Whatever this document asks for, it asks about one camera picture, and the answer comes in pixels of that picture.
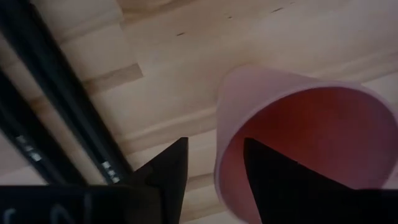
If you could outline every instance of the pink plastic cup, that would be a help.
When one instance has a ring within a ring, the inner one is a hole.
[[[247,223],[261,221],[244,167],[246,137],[353,189],[381,188],[398,158],[397,117],[354,83],[237,68],[221,86],[217,125],[216,190]]]

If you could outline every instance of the light wood surface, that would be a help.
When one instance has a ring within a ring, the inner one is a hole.
[[[252,63],[363,83],[398,111],[396,0],[33,3],[133,168],[190,137],[182,222],[239,223],[219,203],[212,174],[217,89],[231,69]],[[85,178],[103,184],[3,37],[0,66]],[[2,136],[0,184],[45,184]]]

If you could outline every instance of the black metal rail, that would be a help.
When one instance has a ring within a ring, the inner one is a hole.
[[[86,185],[79,171],[2,71],[0,129],[47,183]]]
[[[107,183],[133,173],[51,33],[26,0],[0,0],[0,29]]]

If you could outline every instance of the black rod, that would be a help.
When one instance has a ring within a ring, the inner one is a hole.
[[[131,166],[36,8],[26,0],[0,0],[0,29],[107,183],[128,179]]]
[[[87,185],[1,70],[0,129],[47,183]]]

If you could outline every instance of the wooden floor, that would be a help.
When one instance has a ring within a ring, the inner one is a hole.
[[[237,223],[216,196],[217,89],[253,63],[360,82],[398,110],[396,0],[35,0],[137,169],[190,137],[182,222]],[[92,184],[104,180],[0,37],[0,65]],[[0,137],[0,184],[44,184]],[[398,181],[390,187],[398,187]]]

